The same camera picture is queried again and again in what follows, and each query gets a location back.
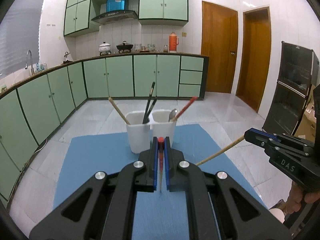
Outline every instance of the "white plastic cup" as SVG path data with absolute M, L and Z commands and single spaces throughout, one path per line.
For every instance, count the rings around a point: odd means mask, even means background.
M 152 111 L 152 135 L 153 137 L 169 137 L 170 147 L 172 147 L 174 129 L 176 128 L 177 122 L 169 122 L 169 114 L 171 110 L 154 110 Z
M 142 124 L 144 111 L 133 111 L 126 114 L 127 133 L 130 149 L 133 153 L 139 154 L 150 149 L 150 124 Z

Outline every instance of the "blue box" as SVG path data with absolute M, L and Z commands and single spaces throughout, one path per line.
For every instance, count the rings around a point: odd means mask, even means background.
M 127 10 L 128 0 L 107 0 L 106 12 L 112 12 L 117 10 Z

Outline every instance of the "drawer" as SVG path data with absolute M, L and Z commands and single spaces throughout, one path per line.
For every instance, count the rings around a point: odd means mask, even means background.
M 200 95 L 200 85 L 179 85 L 179 97 L 198 97 Z
M 181 69 L 202 71 L 203 57 L 181 57 Z
M 194 84 L 201 85 L 202 72 L 181 70 L 180 84 Z

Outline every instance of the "window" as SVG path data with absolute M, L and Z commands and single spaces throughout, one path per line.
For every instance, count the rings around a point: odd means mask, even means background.
M 26 65 L 30 49 L 39 62 L 39 24 L 44 0 L 15 0 L 0 23 L 0 78 Z

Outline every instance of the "white pot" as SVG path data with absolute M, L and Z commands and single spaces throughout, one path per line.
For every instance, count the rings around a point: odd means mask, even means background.
M 106 43 L 105 41 L 99 45 L 99 48 L 98 48 L 98 51 L 101 53 L 101 52 L 106 52 L 106 51 L 111 51 L 111 48 L 110 48 L 110 44 L 109 43 Z

